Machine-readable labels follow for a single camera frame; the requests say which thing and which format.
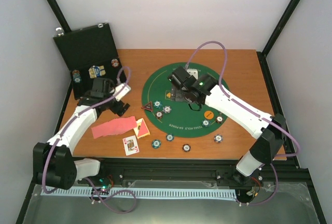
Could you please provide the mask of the red playing card deck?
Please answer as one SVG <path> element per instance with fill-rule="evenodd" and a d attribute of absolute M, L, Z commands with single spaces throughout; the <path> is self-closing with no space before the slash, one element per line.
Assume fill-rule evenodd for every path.
<path fill-rule="evenodd" d="M 126 118 L 116 118 L 103 124 L 92 127 L 93 138 L 99 138 L 109 135 L 120 135 L 136 128 L 136 119 L 134 116 Z"/>

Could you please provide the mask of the red triangular dealer button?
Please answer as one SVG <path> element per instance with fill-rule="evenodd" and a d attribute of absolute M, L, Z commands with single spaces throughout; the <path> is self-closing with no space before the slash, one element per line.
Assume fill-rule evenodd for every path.
<path fill-rule="evenodd" d="M 150 102 L 146 103 L 145 105 L 143 105 L 141 107 L 141 109 L 153 112 L 154 111 L 153 110 L 153 103 L 150 101 Z"/>

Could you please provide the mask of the orange big blind button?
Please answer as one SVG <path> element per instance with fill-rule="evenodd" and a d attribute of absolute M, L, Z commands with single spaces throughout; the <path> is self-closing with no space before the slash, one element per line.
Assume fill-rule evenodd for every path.
<path fill-rule="evenodd" d="M 204 112 L 204 117 L 207 120 L 211 120 L 211 119 L 214 118 L 214 113 L 210 110 L 207 110 L 207 111 Z"/>

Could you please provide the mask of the king of hearts card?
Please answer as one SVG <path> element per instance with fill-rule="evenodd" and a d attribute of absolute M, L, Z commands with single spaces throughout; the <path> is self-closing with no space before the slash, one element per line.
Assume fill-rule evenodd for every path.
<path fill-rule="evenodd" d="M 126 156 L 133 155 L 135 153 L 140 152 L 135 135 L 123 138 L 122 142 L 124 145 L 124 150 L 125 150 Z"/>

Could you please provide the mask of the teal poker chip stack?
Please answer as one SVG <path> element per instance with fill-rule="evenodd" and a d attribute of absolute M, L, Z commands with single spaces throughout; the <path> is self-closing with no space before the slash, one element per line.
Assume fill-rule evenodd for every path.
<path fill-rule="evenodd" d="M 158 149 L 161 146 L 161 140 L 155 139 L 152 141 L 151 146 L 153 149 Z"/>

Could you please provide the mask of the brown poker chip stack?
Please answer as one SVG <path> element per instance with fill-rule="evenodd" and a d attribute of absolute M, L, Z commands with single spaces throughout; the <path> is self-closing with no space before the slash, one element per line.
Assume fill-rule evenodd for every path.
<path fill-rule="evenodd" d="M 191 151 L 191 146 L 189 144 L 184 144 L 182 147 L 182 150 L 184 152 L 190 152 Z"/>

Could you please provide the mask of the grey poker chip stack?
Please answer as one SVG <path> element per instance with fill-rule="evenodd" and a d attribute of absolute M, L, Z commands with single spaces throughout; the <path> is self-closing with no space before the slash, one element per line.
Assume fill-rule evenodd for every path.
<path fill-rule="evenodd" d="M 220 135 L 220 134 L 216 134 L 215 136 L 214 136 L 214 142 L 216 142 L 216 143 L 221 143 L 223 141 L 223 136 L 222 135 Z"/>

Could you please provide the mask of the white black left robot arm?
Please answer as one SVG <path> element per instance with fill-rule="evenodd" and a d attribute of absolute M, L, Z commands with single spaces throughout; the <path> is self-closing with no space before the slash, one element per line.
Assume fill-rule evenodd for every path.
<path fill-rule="evenodd" d="M 47 142 L 33 148 L 33 182 L 42 186 L 45 194 L 57 189 L 70 189 L 75 182 L 90 177 L 95 183 L 107 180 L 108 171 L 98 159 L 75 160 L 73 152 L 78 142 L 102 112 L 111 110 L 122 116 L 129 108 L 122 98 L 130 92 L 127 83 L 96 78 L 66 124 Z"/>

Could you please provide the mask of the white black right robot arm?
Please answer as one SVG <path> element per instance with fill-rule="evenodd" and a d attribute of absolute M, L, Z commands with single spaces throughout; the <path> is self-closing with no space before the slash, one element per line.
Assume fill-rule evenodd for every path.
<path fill-rule="evenodd" d="M 186 71 L 174 71 L 168 81 L 182 92 L 189 104 L 206 105 L 221 112 L 256 139 L 236 164 L 236 175 L 249 177 L 277 156 L 285 141 L 282 129 L 285 119 L 280 114 L 272 116 L 256 109 L 228 92 L 209 74 L 196 79 Z"/>

